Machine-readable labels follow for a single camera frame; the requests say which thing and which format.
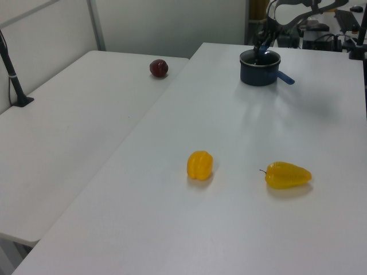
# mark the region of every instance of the white table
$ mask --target white table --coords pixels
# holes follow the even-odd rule
[[[186,65],[89,52],[0,116],[0,237],[34,246]]]
[[[250,48],[203,44],[14,275],[364,275],[362,62],[278,48],[296,83],[250,87]],[[214,157],[200,186],[195,150]],[[268,188],[259,169],[278,160],[313,180]]]

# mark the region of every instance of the wall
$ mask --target wall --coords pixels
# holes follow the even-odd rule
[[[27,95],[97,45],[86,0],[60,0],[2,29]],[[9,108],[0,62],[0,113]],[[12,101],[16,101],[12,90]]]
[[[190,58],[203,42],[244,44],[247,0],[91,0],[108,51]]]

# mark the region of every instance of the yellow pepper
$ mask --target yellow pepper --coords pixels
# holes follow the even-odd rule
[[[299,186],[305,184],[312,178],[311,173],[306,169],[286,162],[274,162],[270,164],[265,173],[267,184],[275,189]]]
[[[213,157],[206,151],[193,152],[188,160],[188,176],[192,179],[205,180],[213,169]]]

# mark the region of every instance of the blue pot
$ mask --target blue pot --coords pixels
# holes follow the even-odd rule
[[[279,71],[280,55],[271,50],[255,56],[253,50],[247,50],[240,55],[241,81],[251,86],[266,86],[278,78],[289,85],[294,80]]]

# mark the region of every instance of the equipment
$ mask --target equipment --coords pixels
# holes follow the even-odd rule
[[[346,33],[348,30],[354,32],[358,32],[360,30],[360,24],[358,24],[351,11],[336,10],[335,17],[338,20],[339,26],[343,33]]]
[[[282,29],[292,29],[301,20],[314,14],[335,9],[349,0],[273,0],[267,7],[267,18],[263,29],[254,36],[254,51],[268,48]]]

